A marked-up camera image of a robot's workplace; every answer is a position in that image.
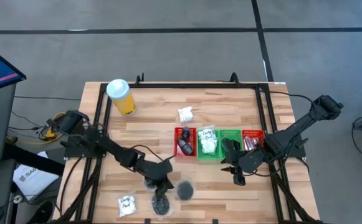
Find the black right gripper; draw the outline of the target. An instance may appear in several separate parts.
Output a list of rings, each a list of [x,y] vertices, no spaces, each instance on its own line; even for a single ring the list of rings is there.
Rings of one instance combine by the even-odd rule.
[[[243,172],[253,175],[255,170],[263,163],[263,154],[258,149],[241,151],[240,146],[240,143],[236,140],[222,139],[225,158],[221,161],[221,164],[230,164],[230,166],[221,170],[230,172],[233,175],[234,184],[245,186]]]

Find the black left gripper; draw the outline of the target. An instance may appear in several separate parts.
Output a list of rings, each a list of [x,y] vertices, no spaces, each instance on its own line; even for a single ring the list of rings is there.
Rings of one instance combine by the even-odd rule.
[[[169,190],[174,189],[174,185],[168,179],[168,174],[173,171],[172,158],[172,156],[168,157],[161,162],[137,160],[136,171],[145,178],[145,186],[148,189],[156,189],[155,199],[157,200],[163,198]]]

